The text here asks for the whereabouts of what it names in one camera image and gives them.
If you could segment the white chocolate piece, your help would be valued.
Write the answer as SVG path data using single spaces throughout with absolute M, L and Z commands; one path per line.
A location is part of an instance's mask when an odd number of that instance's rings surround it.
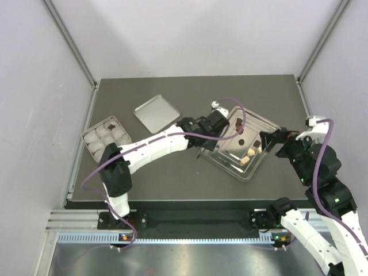
M 252 148 L 250 148 L 250 149 L 248 150 L 248 155 L 249 155 L 249 156 L 253 156 L 253 155 L 255 155 L 255 151 L 254 151 Z

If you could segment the white chocolate block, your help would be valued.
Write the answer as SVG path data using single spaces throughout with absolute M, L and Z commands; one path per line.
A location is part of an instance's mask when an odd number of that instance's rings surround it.
M 244 166 L 245 164 L 247 164 L 250 161 L 250 157 L 249 156 L 245 156 L 244 158 L 242 158 L 240 160 L 240 165 Z

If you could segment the metal tongs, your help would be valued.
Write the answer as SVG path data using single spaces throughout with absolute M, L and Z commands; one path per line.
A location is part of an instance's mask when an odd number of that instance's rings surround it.
M 195 156 L 194 157 L 196 159 L 199 159 L 205 151 L 206 151 L 206 149 L 204 147 L 198 147 L 198 150 L 195 153 Z

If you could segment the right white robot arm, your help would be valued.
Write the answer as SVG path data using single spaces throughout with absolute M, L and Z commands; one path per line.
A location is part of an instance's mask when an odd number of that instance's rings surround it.
M 333 243 L 326 241 L 287 197 L 267 207 L 270 225 L 287 229 L 313 256 L 324 275 L 367 275 L 367 243 L 352 193 L 337 177 L 342 164 L 336 152 L 324 143 L 315 143 L 310 134 L 286 128 L 261 131 L 260 140 L 264 152 L 281 144 L 276 157 L 289 160 Z

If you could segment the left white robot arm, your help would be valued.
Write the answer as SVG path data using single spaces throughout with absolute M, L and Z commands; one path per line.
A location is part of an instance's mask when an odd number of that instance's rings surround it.
M 99 165 L 115 156 L 99 172 L 111 209 L 110 220 L 118 228 L 130 223 L 128 191 L 132 188 L 131 175 L 138 169 L 173 152 L 192 147 L 214 150 L 221 134 L 229 125 L 229 111 L 222 107 L 204 117 L 185 117 L 166 130 L 137 143 L 106 146 Z

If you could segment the dark heart chocolate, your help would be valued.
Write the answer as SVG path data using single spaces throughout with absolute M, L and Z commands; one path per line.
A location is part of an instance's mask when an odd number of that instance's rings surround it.
M 236 120 L 236 126 L 238 126 L 238 125 L 242 125 L 242 123 L 243 123 L 243 120 L 241 119 L 241 118 L 237 118 L 237 120 Z

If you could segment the brown cube chocolate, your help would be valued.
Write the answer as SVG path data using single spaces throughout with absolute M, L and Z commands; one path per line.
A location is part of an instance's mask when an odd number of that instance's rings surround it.
M 236 132 L 237 132 L 237 133 L 239 133 L 239 134 L 241 135 L 241 134 L 243 134 L 244 129 L 243 129 L 243 128 L 241 128 L 241 126 L 237 126 L 237 127 L 236 127 Z

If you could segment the large steel tray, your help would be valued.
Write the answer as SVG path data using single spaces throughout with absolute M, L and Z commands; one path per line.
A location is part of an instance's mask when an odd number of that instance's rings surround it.
M 263 159 L 268 155 L 267 152 L 262 150 L 262 144 L 259 147 L 253 146 L 255 141 L 261 142 L 259 132 L 274 132 L 279 128 L 279 125 L 248 109 L 241 109 L 241 107 L 235 106 L 228 115 L 229 127 L 223 133 L 225 137 L 236 134 L 237 126 L 235 124 L 237 118 L 246 121 L 243 134 L 233 139 L 219 141 L 213 151 L 206 149 L 202 156 L 240 181 L 248 182 Z M 243 145 L 239 144 L 240 139 L 244 140 Z M 255 151 L 255 155 L 248 155 L 250 148 Z M 241 166 L 240 160 L 245 156 L 249 156 L 250 161 Z

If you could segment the silver tin lid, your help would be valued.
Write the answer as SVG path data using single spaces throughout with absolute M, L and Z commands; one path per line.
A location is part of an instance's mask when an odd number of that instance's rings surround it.
M 152 134 L 170 126 L 181 115 L 180 111 L 162 95 L 156 95 L 143 103 L 133 114 Z

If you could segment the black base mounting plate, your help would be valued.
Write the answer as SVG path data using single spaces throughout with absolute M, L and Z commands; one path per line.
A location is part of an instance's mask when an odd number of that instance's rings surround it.
M 126 215 L 111 211 L 99 215 L 98 229 L 124 229 L 134 227 L 138 231 L 156 229 L 159 224 L 197 228 L 211 225 L 234 224 L 247 231 L 281 229 L 279 221 L 266 210 L 251 209 L 147 209 L 140 208 Z

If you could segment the pink tin box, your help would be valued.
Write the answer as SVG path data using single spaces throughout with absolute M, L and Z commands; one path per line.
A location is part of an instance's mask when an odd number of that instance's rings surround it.
M 108 129 L 110 124 L 116 127 Z M 107 145 L 115 143 L 117 146 L 130 144 L 132 139 L 115 116 L 110 116 L 95 124 L 81 134 L 81 139 L 93 159 L 99 163 Z

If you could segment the left aluminium frame post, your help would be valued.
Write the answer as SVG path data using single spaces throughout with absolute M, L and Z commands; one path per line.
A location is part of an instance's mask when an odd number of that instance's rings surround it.
M 80 69 L 82 70 L 87 81 L 89 82 L 89 84 L 91 84 L 92 87 L 96 87 L 97 81 L 95 80 L 95 77 L 93 77 L 90 69 L 88 68 L 84 58 L 82 57 L 82 54 L 80 53 L 77 45 L 75 44 L 74 39 L 70 35 L 53 1 L 41 0 L 41 3 L 43 4 L 49 16 L 51 17 L 52 21 L 56 25 L 60 35 L 62 36 L 64 42 L 67 45 L 67 48 L 69 49 L 70 53 L 72 54 L 73 58 L 77 62 Z

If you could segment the aluminium frame post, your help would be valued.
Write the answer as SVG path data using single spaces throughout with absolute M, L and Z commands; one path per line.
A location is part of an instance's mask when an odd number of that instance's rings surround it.
M 296 77 L 296 82 L 298 85 L 301 85 L 302 82 L 307 77 L 308 73 L 312 69 L 315 64 L 317 58 L 321 54 L 322 50 L 326 46 L 329 38 L 331 37 L 333 31 L 336 29 L 339 21 L 344 16 L 348 7 L 350 6 L 352 0 L 341 0 L 338 2 L 337 8 L 332 13 L 331 18 L 327 21 L 325 28 L 323 29 L 319 39 L 317 40 L 316 45 L 313 48 L 313 51 L 309 55 L 308 59 L 305 62 L 300 74 Z
M 91 84 L 92 87 L 96 87 L 97 81 L 95 80 L 95 77 L 93 77 L 90 69 L 88 68 L 84 58 L 82 57 L 82 54 L 80 53 L 77 45 L 75 44 L 74 39 L 70 35 L 53 1 L 41 0 L 41 3 L 43 4 L 49 16 L 51 17 L 52 21 L 56 25 L 60 35 L 62 36 L 64 42 L 67 45 L 67 48 L 69 49 L 70 53 L 72 54 L 73 58 L 77 62 L 80 69 L 82 70 L 87 81 L 89 82 L 89 84 Z

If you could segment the right aluminium frame post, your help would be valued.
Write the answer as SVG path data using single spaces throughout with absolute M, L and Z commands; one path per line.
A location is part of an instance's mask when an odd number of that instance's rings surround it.
M 301 85 L 302 82 L 307 77 L 308 73 L 312 69 L 315 64 L 317 58 L 321 54 L 322 50 L 326 46 L 329 38 L 331 37 L 333 31 L 336 29 L 339 21 L 344 16 L 348 7 L 350 6 L 352 0 L 341 0 L 338 2 L 337 8 L 332 13 L 331 18 L 327 21 L 325 28 L 323 29 L 319 39 L 317 40 L 316 45 L 313 48 L 313 51 L 309 55 L 308 59 L 305 62 L 300 74 L 296 77 L 296 82 L 298 85 Z

